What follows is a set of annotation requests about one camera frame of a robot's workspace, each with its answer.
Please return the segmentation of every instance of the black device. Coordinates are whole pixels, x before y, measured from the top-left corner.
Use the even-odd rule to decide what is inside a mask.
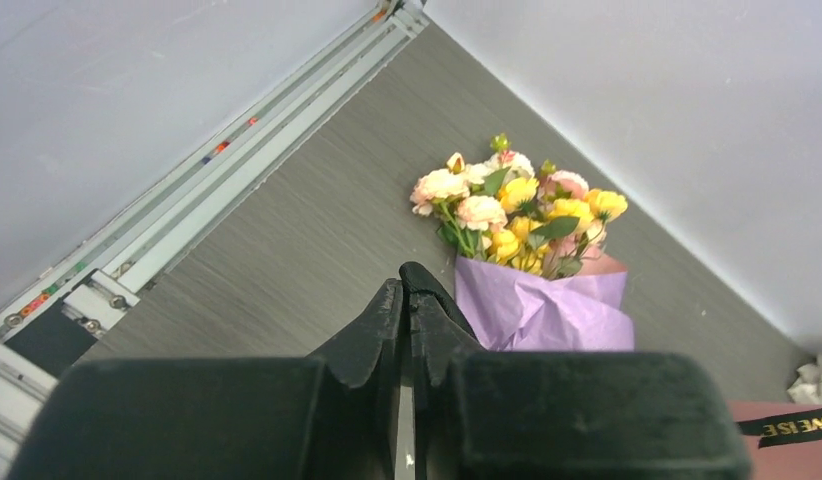
[[[61,379],[8,478],[746,479],[715,385],[666,353],[493,353],[407,263],[304,358],[119,360]]]

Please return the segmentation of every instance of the gray floor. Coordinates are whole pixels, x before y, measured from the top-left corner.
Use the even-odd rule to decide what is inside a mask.
[[[609,181],[435,26],[357,94],[147,293],[84,359],[301,355],[351,320],[406,260],[452,287],[416,178],[508,132],[530,158]],[[633,205],[610,232],[630,267],[642,350],[689,354],[727,397],[786,400],[805,355]]]

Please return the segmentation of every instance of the pink wrapping paper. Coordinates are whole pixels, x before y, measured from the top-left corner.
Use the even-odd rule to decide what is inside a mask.
[[[822,480],[822,405],[729,402],[753,461],[752,480]]]
[[[555,281],[461,256],[455,263],[455,301],[494,351],[632,351],[625,286],[626,267],[606,255]]]

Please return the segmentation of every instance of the white wall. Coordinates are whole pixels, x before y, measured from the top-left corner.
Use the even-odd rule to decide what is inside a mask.
[[[375,0],[0,0],[0,308]]]
[[[822,348],[822,0],[426,12],[777,328]]]

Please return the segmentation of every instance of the pink rose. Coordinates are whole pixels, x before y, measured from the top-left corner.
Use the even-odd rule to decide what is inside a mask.
[[[508,223],[505,210],[499,200],[488,196],[465,198],[456,211],[458,224],[470,230],[498,232]]]
[[[565,192],[570,193],[570,198],[582,200],[590,188],[588,182],[581,175],[567,170],[559,170],[552,175],[547,175],[541,183],[539,195],[555,195],[556,187],[561,187]]]
[[[463,176],[441,168],[417,180],[411,193],[411,202],[414,203],[412,211],[425,217],[432,213],[432,200],[464,198],[469,195],[470,188]]]

